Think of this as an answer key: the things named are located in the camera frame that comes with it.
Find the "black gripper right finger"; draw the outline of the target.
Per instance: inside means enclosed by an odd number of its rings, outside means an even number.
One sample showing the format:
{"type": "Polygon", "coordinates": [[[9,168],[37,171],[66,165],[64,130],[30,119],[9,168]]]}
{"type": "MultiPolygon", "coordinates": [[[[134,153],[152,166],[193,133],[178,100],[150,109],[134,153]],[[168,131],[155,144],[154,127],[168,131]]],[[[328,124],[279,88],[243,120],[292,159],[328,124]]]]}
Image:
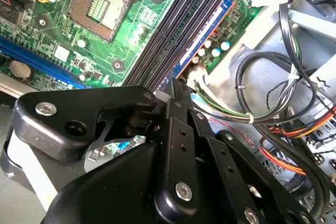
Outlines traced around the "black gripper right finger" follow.
{"type": "Polygon", "coordinates": [[[207,145],[207,157],[224,189],[227,223],[314,223],[312,215],[228,131],[214,134],[207,118],[192,105],[190,89],[182,94],[196,136],[207,145]]]}

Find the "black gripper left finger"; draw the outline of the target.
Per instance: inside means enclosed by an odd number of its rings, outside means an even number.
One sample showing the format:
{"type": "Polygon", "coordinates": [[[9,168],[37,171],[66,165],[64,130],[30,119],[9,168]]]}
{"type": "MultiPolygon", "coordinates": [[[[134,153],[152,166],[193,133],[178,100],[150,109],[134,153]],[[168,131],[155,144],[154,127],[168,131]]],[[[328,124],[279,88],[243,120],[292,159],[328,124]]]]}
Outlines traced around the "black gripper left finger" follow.
{"type": "Polygon", "coordinates": [[[21,96],[12,142],[23,144],[23,154],[38,162],[23,161],[21,168],[25,174],[42,168],[58,194],[66,183],[142,144],[170,144],[160,161],[155,202],[167,218],[194,218],[200,208],[195,130],[182,85],[172,80],[166,101],[142,86],[21,96]]]}

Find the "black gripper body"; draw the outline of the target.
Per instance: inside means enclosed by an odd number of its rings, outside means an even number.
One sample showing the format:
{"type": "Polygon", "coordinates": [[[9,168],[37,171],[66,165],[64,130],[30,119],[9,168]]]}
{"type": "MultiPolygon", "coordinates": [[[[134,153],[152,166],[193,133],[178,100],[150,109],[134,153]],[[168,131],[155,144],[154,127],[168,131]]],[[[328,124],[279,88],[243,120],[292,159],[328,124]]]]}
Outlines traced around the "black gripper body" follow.
{"type": "Polygon", "coordinates": [[[171,223],[155,202],[170,144],[142,144],[66,183],[43,223],[171,223]]]}

